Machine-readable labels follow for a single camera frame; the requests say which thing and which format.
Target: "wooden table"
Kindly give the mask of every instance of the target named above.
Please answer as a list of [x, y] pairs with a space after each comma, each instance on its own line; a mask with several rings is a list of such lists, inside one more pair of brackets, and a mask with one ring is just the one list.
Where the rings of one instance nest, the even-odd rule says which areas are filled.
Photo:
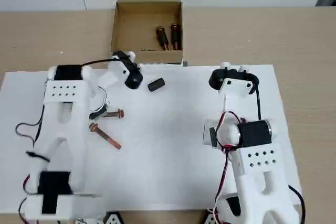
[[[0, 78], [109, 55], [112, 10], [0, 13]], [[307, 205], [306, 223], [332, 223], [336, 192], [336, 9], [185, 8], [191, 65], [273, 64]], [[201, 211], [123, 212], [128, 223], [200, 223]], [[20, 223], [0, 215], [0, 223]]]

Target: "open cardboard box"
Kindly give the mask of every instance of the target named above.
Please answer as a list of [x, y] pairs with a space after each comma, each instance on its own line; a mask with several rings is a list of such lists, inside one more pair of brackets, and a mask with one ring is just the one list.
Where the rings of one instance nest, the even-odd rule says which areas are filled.
[[[138, 63], [181, 64], [183, 34], [182, 50], [173, 50], [172, 23], [177, 23], [182, 28], [181, 1], [117, 1], [111, 51], [134, 51]], [[170, 43], [169, 51], [164, 51], [156, 38], [157, 26], [165, 28]]]

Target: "white paper sheet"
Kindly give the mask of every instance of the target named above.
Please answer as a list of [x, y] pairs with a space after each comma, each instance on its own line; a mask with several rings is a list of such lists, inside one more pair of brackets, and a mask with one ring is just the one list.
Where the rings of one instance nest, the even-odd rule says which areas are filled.
[[[125, 117], [100, 119], [100, 127], [116, 139], [119, 151], [94, 133], [88, 135], [86, 188], [106, 197], [114, 210], [173, 210], [212, 207], [224, 155], [202, 141], [205, 119], [218, 119], [223, 96], [208, 85], [217, 67], [146, 67], [143, 83], [130, 90], [122, 83], [107, 90]], [[274, 142], [281, 144], [288, 183], [301, 191], [288, 137], [287, 123], [273, 66], [250, 66], [260, 80], [263, 118], [277, 123]], [[151, 93], [147, 84], [162, 77], [166, 85]], [[29, 173], [31, 149], [15, 134], [19, 122], [36, 122], [43, 102], [46, 72], [6, 73], [0, 92], [0, 212], [17, 212], [24, 198], [22, 182]], [[227, 98], [227, 110], [257, 119], [255, 94], [244, 102]], [[23, 127], [34, 135], [35, 129]], [[66, 144], [52, 158], [50, 169], [67, 169]], [[292, 200], [298, 203], [295, 195]]]

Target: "copper part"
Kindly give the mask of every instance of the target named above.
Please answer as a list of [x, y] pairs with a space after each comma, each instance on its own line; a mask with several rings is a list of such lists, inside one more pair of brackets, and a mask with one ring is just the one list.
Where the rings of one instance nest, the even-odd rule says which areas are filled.
[[177, 23], [171, 24], [171, 43], [174, 50], [181, 50], [181, 26]]
[[118, 111], [107, 112], [107, 114], [104, 116], [104, 118], [112, 118], [112, 117], [123, 118], [124, 110], [118, 109]]
[[160, 44], [160, 46], [162, 47], [162, 49], [164, 51], [168, 51], [169, 50], [169, 42], [168, 42], [168, 39], [167, 39], [167, 35], [166, 35], [166, 32], [164, 30], [164, 27], [163, 26], [158, 26], [156, 28], [156, 36], [157, 36], [157, 40]]
[[115, 148], [117, 148], [117, 149], [121, 148], [121, 145], [117, 141], [115, 141], [108, 134], [106, 134], [104, 131], [102, 131], [101, 129], [98, 128], [98, 123], [91, 123], [89, 128], [90, 128], [91, 132], [96, 132], [98, 135], [100, 135], [103, 139], [105, 139], [107, 142], [109, 142]]
[[174, 42], [174, 50], [178, 50], [178, 42]]

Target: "robotic arm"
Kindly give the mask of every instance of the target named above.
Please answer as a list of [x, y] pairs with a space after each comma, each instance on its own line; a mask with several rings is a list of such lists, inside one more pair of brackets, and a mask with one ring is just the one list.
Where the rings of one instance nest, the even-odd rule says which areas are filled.
[[[226, 155], [215, 207], [211, 210], [217, 224], [299, 223], [299, 215], [290, 200], [281, 149], [272, 142], [274, 132], [271, 121], [261, 119], [258, 78], [248, 73], [247, 67], [241, 66], [237, 71], [223, 62], [220, 69], [213, 71], [209, 85], [224, 96], [247, 97], [256, 92], [259, 117], [258, 121], [246, 122], [234, 112], [223, 110], [217, 128], [208, 129], [211, 146], [220, 148]], [[225, 122], [228, 114], [233, 114], [236, 120]], [[236, 194], [222, 190], [229, 161], [232, 163]], [[265, 179], [263, 191], [258, 188], [257, 176]]]
[[[100, 78], [88, 65], [101, 61], [49, 69], [39, 141], [29, 152], [34, 157], [29, 184], [35, 191], [27, 197], [27, 219], [63, 220], [102, 214], [101, 197], [83, 193], [86, 137], [90, 121], [107, 112], [109, 102], [104, 90], [108, 86], [120, 80], [130, 89], [141, 84], [142, 75], [134, 60], [133, 52], [115, 52], [105, 60], [110, 63]], [[73, 156], [71, 171], [48, 171], [62, 142], [68, 143]]]

